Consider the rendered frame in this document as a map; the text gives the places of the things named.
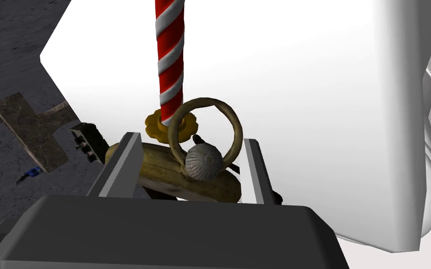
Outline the brown marble block with bar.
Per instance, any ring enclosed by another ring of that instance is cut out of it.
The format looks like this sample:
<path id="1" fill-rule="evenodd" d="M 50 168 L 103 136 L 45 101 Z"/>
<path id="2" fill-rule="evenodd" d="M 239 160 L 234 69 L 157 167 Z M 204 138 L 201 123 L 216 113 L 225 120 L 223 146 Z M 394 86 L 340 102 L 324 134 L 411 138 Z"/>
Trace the brown marble block with bar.
<path id="1" fill-rule="evenodd" d="M 23 149 L 45 173 L 68 162 L 53 133 L 61 126 L 78 120 L 67 101 L 49 111 L 36 114 L 21 93 L 0 100 L 0 123 L 17 139 Z"/>

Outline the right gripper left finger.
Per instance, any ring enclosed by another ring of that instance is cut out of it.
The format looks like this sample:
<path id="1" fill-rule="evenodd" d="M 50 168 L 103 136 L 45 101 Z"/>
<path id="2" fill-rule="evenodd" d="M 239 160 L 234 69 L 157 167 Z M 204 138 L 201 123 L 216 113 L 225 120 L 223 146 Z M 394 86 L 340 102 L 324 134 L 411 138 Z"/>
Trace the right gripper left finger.
<path id="1" fill-rule="evenodd" d="M 143 156 L 141 134 L 127 132 L 87 195 L 90 197 L 132 198 Z"/>

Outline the small blue clip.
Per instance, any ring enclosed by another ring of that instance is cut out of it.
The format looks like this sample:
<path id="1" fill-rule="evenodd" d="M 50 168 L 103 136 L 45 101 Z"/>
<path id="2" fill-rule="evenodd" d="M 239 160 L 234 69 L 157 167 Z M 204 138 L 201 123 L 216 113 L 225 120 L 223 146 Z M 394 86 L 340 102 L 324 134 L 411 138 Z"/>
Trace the small blue clip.
<path id="1" fill-rule="evenodd" d="M 42 174 L 43 173 L 43 170 L 39 167 L 39 166 L 36 166 L 36 167 L 34 167 L 34 168 L 32 168 L 32 169 L 29 169 L 28 171 L 26 171 L 26 172 L 24 172 L 24 173 L 22 173 L 21 175 L 20 175 L 20 177 L 18 178 L 18 180 L 15 182 L 15 184 L 18 186 L 18 185 L 20 185 L 25 179 L 27 179 L 27 178 L 29 178 L 29 177 L 36 177 L 36 176 L 38 176 L 38 175 L 40 175 L 40 174 Z"/>

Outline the white table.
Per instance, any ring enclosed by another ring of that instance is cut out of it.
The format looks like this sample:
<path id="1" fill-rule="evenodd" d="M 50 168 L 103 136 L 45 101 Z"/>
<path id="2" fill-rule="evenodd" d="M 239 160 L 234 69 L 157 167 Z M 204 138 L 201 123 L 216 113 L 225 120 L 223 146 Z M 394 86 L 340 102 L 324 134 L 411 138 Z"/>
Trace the white table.
<path id="1" fill-rule="evenodd" d="M 41 63 L 110 143 L 158 107 L 155 0 L 71 0 Z M 419 250 L 431 0 L 185 0 L 184 98 L 259 141 L 273 186 L 340 236 Z"/>

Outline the red white striped pole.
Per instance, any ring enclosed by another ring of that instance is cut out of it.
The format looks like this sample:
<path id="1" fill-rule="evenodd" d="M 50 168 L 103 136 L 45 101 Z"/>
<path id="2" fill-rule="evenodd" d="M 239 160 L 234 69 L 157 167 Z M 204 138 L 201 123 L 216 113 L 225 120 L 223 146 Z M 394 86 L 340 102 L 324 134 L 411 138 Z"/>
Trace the red white striped pole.
<path id="1" fill-rule="evenodd" d="M 183 103 L 185 0 L 154 0 L 160 109 L 145 119 L 150 138 L 168 144 L 168 128 Z"/>

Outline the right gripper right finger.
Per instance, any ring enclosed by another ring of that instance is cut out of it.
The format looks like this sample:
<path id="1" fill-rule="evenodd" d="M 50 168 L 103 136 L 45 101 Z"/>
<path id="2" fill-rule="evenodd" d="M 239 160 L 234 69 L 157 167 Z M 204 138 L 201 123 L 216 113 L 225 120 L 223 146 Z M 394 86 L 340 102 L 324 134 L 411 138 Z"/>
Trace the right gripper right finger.
<path id="1" fill-rule="evenodd" d="M 243 149 L 243 203 L 276 204 L 258 141 L 244 139 Z"/>

